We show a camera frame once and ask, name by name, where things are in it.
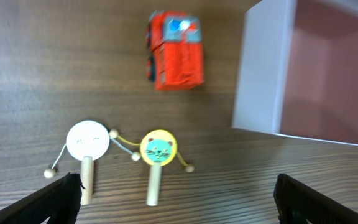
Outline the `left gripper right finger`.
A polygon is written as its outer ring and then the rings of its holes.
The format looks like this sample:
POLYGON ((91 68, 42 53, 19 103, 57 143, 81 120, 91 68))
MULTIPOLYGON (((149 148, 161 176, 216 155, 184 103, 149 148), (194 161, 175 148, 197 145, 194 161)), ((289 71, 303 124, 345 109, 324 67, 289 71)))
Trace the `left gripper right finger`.
POLYGON ((358 213, 286 174, 279 174, 273 197, 280 224, 353 224, 358 213))

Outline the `red toy fire truck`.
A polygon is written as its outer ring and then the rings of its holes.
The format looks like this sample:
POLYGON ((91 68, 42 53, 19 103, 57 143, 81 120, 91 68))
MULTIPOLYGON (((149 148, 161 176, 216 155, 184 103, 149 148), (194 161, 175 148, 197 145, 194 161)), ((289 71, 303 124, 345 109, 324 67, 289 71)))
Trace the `red toy fire truck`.
POLYGON ((150 57, 147 78, 156 90, 189 90, 204 83, 200 20, 181 11, 155 11, 145 43, 150 57))

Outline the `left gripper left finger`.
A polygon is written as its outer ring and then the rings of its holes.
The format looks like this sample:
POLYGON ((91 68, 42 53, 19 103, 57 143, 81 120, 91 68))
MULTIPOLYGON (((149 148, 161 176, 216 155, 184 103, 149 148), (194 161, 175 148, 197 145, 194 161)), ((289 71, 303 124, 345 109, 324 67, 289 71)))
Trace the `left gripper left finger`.
POLYGON ((74 224, 80 211, 83 189, 80 174, 67 173, 0 210, 0 224, 74 224))

